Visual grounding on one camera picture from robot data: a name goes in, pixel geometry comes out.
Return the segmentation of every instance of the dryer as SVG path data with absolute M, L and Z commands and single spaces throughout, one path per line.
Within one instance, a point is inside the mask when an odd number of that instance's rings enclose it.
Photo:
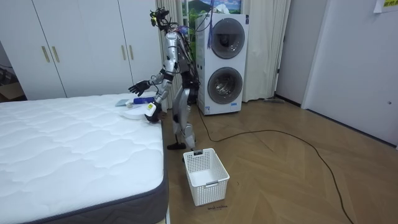
M 242 107 L 249 16 L 213 14 L 212 48 L 208 49 L 210 15 L 196 20 L 196 62 L 201 83 L 198 106 L 203 114 L 237 112 Z

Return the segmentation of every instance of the cardboard box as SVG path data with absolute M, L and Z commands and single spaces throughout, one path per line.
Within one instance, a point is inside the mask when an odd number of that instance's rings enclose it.
M 0 103 L 21 100 L 26 100 L 26 97 L 19 82 L 0 86 Z

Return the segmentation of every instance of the basket handle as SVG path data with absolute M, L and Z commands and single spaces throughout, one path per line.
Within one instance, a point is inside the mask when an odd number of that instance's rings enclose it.
M 206 183 L 206 187 L 216 186 L 217 184 L 218 184 L 218 180 L 213 181 L 213 182 Z
M 196 151 L 193 152 L 194 156 L 199 156 L 199 155 L 202 155 L 202 154 L 203 154 L 203 150 L 202 149 L 201 150 L 196 150 Z

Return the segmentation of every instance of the white plastic basket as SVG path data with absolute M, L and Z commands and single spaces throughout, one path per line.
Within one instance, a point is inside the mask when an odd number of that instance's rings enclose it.
M 229 175 L 214 149 L 186 152 L 184 160 L 195 206 L 225 198 Z

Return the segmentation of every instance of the wooden floor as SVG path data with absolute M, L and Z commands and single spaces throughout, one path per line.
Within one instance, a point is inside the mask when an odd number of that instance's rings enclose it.
M 398 223 L 398 151 L 393 147 L 288 103 L 252 101 L 239 113 L 204 120 L 214 140 L 260 129 L 305 139 L 333 169 L 355 223 Z M 182 163 L 187 150 L 169 151 L 172 224 L 349 223 L 330 172 L 304 142 L 266 132 L 215 143 L 208 139 L 196 107 L 190 121 L 197 148 L 214 148 L 231 178 L 225 200 L 196 207 Z M 174 143 L 171 111 L 164 138 L 166 144 Z

